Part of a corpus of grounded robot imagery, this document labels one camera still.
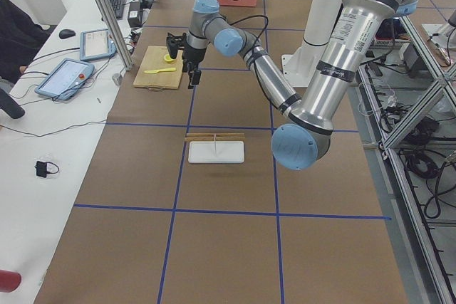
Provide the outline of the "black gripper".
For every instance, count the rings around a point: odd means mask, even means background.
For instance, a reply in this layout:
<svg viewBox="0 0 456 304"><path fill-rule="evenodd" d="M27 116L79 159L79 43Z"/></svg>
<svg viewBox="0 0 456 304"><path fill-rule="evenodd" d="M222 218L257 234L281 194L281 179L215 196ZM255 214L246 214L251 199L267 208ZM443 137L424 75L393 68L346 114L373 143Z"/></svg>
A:
<svg viewBox="0 0 456 304"><path fill-rule="evenodd" d="M204 60L205 48L194 48L185 45L182 54L183 66L182 72L189 76L188 88L193 89L200 84L201 71L198 69L199 64Z"/></svg>

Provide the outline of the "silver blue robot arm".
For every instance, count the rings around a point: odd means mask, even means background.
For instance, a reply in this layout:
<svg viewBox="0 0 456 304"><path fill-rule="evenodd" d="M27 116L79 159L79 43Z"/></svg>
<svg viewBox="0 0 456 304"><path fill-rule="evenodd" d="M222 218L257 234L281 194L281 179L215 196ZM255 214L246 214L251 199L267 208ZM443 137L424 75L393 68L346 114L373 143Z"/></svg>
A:
<svg viewBox="0 0 456 304"><path fill-rule="evenodd" d="M333 116L353 81L380 25L414 12L418 0L313 0L307 26L317 28L322 52L311 62L311 79L299 95L261 46L257 36L229 24L217 0L195 0L188 32L181 38L190 85L200 81L199 65L208 45L223 56L241 56L266 99L289 122L272 135L271 150L282 166L300 170L324 156L331 144Z"/></svg>

